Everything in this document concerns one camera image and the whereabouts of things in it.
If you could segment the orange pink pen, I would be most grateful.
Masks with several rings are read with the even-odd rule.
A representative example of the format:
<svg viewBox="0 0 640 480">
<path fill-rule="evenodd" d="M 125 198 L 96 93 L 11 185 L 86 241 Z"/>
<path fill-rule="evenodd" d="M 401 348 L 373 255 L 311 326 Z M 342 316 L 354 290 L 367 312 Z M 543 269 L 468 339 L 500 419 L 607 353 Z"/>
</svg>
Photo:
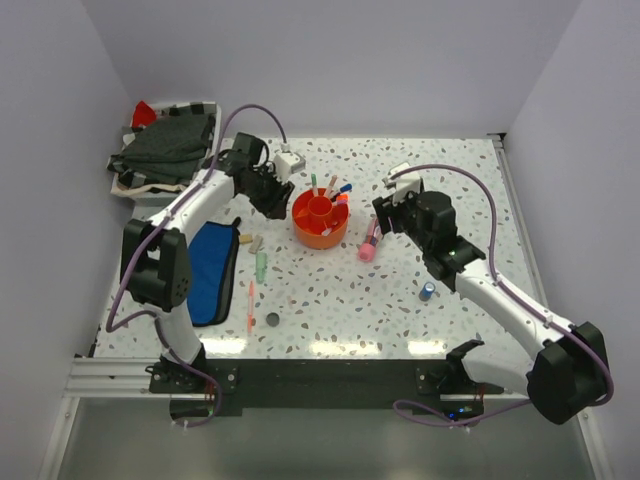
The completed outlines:
<svg viewBox="0 0 640 480">
<path fill-rule="evenodd" d="M 249 283 L 249 289 L 248 289 L 248 315 L 247 315 L 248 335 L 251 335 L 253 332 L 254 306 L 255 306 L 255 283 L 253 280 L 251 280 Z"/>
</svg>

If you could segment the blue capped white marker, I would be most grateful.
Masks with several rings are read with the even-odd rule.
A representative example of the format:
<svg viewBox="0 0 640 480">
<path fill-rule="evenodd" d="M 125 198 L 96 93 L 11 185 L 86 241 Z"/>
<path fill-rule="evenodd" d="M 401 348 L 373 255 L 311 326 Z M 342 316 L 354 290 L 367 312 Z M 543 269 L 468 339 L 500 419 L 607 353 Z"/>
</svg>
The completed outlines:
<svg viewBox="0 0 640 480">
<path fill-rule="evenodd" d="M 347 194 L 352 190 L 352 185 L 351 184 L 345 184 L 342 187 L 340 187 L 337 191 L 335 191 L 332 196 L 333 197 L 337 197 L 339 195 L 342 194 Z"/>
</svg>

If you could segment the blue round stamp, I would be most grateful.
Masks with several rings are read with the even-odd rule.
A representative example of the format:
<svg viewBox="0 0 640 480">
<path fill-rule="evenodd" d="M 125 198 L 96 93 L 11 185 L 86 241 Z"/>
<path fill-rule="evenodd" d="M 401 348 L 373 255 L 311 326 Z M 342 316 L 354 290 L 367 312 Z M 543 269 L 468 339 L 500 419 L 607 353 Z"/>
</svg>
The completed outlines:
<svg viewBox="0 0 640 480">
<path fill-rule="evenodd" d="M 427 281 L 424 283 L 424 285 L 422 286 L 419 292 L 419 299 L 422 302 L 427 302 L 432 298 L 435 292 L 436 292 L 436 285 L 431 281 Z"/>
</svg>

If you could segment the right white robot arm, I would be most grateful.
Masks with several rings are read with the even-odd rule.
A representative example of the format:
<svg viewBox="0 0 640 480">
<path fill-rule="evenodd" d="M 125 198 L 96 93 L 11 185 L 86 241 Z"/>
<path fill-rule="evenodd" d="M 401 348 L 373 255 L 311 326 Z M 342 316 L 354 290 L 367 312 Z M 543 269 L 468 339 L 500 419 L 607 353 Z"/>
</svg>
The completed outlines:
<svg viewBox="0 0 640 480">
<path fill-rule="evenodd" d="M 548 421 L 561 425 L 614 393 L 604 336 L 593 324 L 569 321 L 516 288 L 493 269 L 478 247 L 459 235 L 451 199 L 440 192 L 374 200 L 383 233 L 406 235 L 420 250 L 429 274 L 481 308 L 526 352 L 511 362 L 495 353 L 452 353 L 448 386 L 469 392 L 489 383 L 524 395 Z"/>
</svg>

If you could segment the mint green highlighter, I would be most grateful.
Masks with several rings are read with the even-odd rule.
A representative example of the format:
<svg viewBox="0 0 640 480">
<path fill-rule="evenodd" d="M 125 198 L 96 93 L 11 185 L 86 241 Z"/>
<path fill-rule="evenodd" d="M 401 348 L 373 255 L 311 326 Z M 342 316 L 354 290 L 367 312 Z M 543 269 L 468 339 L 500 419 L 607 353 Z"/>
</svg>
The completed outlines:
<svg viewBox="0 0 640 480">
<path fill-rule="evenodd" d="M 256 282 L 261 285 L 264 283 L 267 272 L 268 256 L 265 252 L 258 252 L 256 255 L 255 276 Z"/>
</svg>

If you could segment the peach capped white marker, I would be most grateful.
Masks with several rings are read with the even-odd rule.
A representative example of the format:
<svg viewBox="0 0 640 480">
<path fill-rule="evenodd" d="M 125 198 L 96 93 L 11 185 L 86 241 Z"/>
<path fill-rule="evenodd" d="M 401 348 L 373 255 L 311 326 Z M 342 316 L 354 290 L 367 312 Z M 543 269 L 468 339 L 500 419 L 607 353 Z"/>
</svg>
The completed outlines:
<svg viewBox="0 0 640 480">
<path fill-rule="evenodd" d="M 328 186 L 327 186 L 327 188 L 326 188 L 326 190 L 324 192 L 325 197 L 327 197 L 327 198 L 331 197 L 331 194 L 333 193 L 334 186 L 335 186 L 335 184 L 337 182 L 337 179 L 338 179 L 338 175 L 333 175 L 331 177 L 330 182 L 329 182 L 329 184 L 328 184 Z"/>
</svg>

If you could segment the grey round sharpener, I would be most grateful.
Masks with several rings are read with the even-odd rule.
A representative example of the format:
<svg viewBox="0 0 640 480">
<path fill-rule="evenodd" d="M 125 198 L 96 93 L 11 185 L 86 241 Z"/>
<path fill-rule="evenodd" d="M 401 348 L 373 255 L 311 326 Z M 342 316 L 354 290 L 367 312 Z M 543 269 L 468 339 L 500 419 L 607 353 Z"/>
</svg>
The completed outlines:
<svg viewBox="0 0 640 480">
<path fill-rule="evenodd" d="M 280 317 L 277 313 L 271 312 L 266 316 L 266 323 L 270 327 L 276 327 L 280 323 Z"/>
</svg>

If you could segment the beige speckled eraser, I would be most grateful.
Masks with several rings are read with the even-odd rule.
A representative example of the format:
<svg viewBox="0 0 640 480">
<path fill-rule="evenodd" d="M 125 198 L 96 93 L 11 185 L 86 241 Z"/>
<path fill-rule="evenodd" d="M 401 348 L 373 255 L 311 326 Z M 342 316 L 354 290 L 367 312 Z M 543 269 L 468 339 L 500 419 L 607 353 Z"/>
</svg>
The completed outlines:
<svg viewBox="0 0 640 480">
<path fill-rule="evenodd" d="M 256 254 L 260 250 L 262 243 L 263 243 L 263 238 L 259 235 L 256 235 L 255 238 L 253 239 L 253 242 L 251 243 L 249 252 L 251 254 Z"/>
</svg>

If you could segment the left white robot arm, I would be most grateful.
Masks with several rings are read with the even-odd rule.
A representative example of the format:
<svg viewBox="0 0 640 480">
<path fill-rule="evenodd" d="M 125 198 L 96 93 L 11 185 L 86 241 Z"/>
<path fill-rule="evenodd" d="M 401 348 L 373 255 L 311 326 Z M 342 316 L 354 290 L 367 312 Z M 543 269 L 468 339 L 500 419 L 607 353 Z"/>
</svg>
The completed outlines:
<svg viewBox="0 0 640 480">
<path fill-rule="evenodd" d="M 294 190 L 293 163 L 261 161 L 266 143 L 236 135 L 231 148 L 169 206 L 146 221 L 131 220 L 123 232 L 120 286 L 107 317 L 109 333 L 149 315 L 157 325 L 163 357 L 175 363 L 171 378 L 185 392 L 207 380 L 204 346 L 188 316 L 193 288 L 189 246 L 207 221 L 236 196 L 246 197 L 269 220 L 284 220 Z"/>
</svg>

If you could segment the green capped white marker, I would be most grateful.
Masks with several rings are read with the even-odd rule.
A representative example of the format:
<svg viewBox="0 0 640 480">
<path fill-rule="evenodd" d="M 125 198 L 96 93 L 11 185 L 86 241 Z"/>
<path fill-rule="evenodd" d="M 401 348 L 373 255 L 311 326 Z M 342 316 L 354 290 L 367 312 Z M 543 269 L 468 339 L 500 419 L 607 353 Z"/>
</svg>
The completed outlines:
<svg viewBox="0 0 640 480">
<path fill-rule="evenodd" d="M 311 186 L 314 197 L 319 196 L 318 181 L 315 173 L 311 174 Z"/>
</svg>

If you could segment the red clear pen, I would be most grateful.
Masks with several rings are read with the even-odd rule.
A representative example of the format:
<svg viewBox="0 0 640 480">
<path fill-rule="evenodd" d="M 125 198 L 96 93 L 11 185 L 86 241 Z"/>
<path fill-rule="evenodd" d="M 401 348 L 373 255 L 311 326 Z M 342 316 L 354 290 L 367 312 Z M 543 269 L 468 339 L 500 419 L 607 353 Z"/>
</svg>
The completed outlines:
<svg viewBox="0 0 640 480">
<path fill-rule="evenodd" d="M 337 223 L 332 222 L 331 224 L 326 224 L 324 230 L 322 231 L 323 236 L 328 236 L 332 233 L 333 229 L 336 227 Z"/>
</svg>

